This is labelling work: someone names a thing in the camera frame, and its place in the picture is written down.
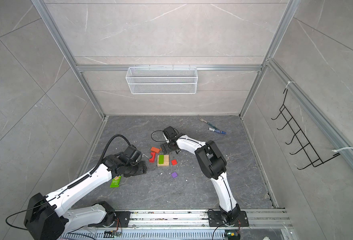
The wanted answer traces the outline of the natural wood block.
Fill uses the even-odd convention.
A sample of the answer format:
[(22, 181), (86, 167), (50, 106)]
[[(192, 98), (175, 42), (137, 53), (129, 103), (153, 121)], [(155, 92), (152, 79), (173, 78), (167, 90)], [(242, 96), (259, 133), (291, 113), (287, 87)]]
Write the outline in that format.
[(158, 167), (166, 167), (170, 165), (170, 156), (169, 155), (164, 155), (164, 164)]

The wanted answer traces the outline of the green snack wrapper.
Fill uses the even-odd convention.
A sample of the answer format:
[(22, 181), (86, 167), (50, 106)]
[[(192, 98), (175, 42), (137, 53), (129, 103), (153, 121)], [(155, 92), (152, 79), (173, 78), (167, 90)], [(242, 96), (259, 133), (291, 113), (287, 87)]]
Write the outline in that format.
[(112, 179), (110, 188), (118, 188), (120, 186), (122, 176), (117, 176)]

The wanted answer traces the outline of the red arch wood block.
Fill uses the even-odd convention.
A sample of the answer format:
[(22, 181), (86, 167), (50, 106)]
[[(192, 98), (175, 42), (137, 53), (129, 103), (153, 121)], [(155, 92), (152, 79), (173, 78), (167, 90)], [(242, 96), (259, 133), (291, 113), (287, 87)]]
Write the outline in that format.
[(151, 157), (149, 159), (149, 162), (150, 163), (154, 163), (155, 162), (155, 158), (156, 158), (156, 153), (155, 152), (151, 152)]

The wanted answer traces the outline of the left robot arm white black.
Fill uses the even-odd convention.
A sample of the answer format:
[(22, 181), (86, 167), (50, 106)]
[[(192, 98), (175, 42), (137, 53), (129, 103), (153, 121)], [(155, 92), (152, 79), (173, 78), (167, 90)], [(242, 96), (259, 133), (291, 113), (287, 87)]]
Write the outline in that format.
[(96, 169), (47, 195), (37, 193), (28, 203), (24, 226), (35, 240), (56, 240), (62, 234), (84, 226), (110, 227), (118, 222), (115, 209), (101, 201), (87, 208), (72, 206), (98, 186), (115, 177), (144, 175), (147, 166), (142, 153), (129, 146), (125, 151), (106, 156)]

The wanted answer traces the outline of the green rectangular block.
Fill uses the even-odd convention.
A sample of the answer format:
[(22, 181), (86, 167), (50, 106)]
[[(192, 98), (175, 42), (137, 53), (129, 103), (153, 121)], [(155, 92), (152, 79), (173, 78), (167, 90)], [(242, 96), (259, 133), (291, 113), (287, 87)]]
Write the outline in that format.
[(161, 166), (164, 164), (164, 155), (158, 155), (158, 165)]

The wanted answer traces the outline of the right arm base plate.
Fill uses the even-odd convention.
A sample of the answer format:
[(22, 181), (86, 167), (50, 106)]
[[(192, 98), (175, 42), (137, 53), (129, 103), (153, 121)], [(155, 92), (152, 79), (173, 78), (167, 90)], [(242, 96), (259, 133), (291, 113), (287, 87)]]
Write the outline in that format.
[(210, 227), (249, 227), (245, 211), (227, 214), (221, 211), (208, 210), (206, 213)]

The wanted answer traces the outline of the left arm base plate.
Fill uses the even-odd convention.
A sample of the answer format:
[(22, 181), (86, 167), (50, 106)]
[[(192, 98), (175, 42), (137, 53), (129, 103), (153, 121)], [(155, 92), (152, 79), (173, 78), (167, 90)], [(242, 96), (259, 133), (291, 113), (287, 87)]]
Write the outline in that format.
[(127, 228), (130, 221), (130, 211), (118, 211), (114, 214), (107, 213), (104, 219), (98, 224), (90, 224), (88, 227), (96, 228)]

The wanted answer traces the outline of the blue marker pen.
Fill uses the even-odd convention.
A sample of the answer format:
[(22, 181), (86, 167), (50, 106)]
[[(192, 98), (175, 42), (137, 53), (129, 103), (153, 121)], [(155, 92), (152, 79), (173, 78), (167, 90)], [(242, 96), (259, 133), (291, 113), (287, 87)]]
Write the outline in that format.
[(209, 131), (226, 135), (226, 132), (214, 128), (209, 128)]

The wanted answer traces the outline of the orange-red wood block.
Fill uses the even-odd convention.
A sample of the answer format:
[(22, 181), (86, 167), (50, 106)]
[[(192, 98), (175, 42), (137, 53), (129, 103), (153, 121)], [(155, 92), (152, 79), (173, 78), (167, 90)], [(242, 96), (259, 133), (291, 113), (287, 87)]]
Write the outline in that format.
[(158, 149), (158, 148), (155, 148), (155, 147), (152, 147), (151, 148), (151, 152), (154, 152), (154, 153), (157, 153), (157, 154), (159, 154), (160, 153), (160, 149)]

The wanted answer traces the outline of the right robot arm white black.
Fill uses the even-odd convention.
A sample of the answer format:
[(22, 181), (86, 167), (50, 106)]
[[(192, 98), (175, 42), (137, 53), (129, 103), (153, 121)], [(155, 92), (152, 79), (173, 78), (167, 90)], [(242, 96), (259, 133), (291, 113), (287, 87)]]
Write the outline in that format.
[(165, 142), (161, 144), (164, 154), (173, 151), (187, 151), (194, 154), (201, 172), (211, 180), (219, 200), (221, 218), (227, 225), (236, 222), (240, 214), (240, 207), (235, 200), (226, 174), (227, 162), (214, 141), (199, 141), (179, 133), (169, 126), (162, 130)]

